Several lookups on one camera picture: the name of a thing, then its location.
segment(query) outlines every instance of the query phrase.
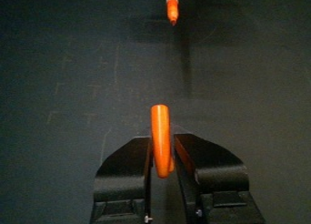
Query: screw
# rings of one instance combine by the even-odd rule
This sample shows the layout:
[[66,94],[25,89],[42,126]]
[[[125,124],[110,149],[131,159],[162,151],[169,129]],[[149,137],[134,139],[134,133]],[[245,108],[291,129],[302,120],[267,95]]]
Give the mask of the screw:
[[145,223],[150,223],[153,220],[154,219],[149,215],[145,216]]
[[202,209],[198,209],[198,210],[197,210],[197,215],[198,215],[199,217],[203,216]]

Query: black surface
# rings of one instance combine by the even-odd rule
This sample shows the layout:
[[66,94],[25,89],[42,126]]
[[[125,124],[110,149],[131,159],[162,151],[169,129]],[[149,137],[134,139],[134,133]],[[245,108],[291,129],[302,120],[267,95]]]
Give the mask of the black surface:
[[[0,222],[89,223],[155,103],[241,157],[267,223],[311,222],[311,0],[201,0],[175,28],[163,3],[0,0]],[[155,187],[155,224],[177,223]]]
[[183,166],[202,193],[250,189],[247,168],[222,146],[193,134],[174,136]]
[[151,216],[150,137],[134,138],[102,163],[90,223],[145,223]]
[[177,134],[174,139],[187,223],[266,223],[241,159],[193,134]]

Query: orange marker tip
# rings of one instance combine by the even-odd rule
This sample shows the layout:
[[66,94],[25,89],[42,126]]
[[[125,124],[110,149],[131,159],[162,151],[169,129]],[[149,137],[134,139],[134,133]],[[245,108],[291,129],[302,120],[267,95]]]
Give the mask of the orange marker tip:
[[173,25],[177,25],[179,19],[179,1],[169,0],[169,19]]

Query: orange marker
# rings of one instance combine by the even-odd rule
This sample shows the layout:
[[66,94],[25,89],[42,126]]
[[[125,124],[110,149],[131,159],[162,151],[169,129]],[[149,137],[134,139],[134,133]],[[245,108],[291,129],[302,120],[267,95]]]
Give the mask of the orange marker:
[[166,178],[174,170],[170,152],[170,108],[166,105],[153,106],[151,124],[157,172],[161,178]]
[[167,0],[169,18],[173,25],[177,25],[179,18],[179,0]]

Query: marker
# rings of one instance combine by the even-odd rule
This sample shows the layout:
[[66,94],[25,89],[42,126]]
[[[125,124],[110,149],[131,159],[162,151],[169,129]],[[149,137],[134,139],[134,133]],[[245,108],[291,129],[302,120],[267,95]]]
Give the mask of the marker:
[[169,18],[173,25],[177,25],[179,18],[179,0],[167,0]]

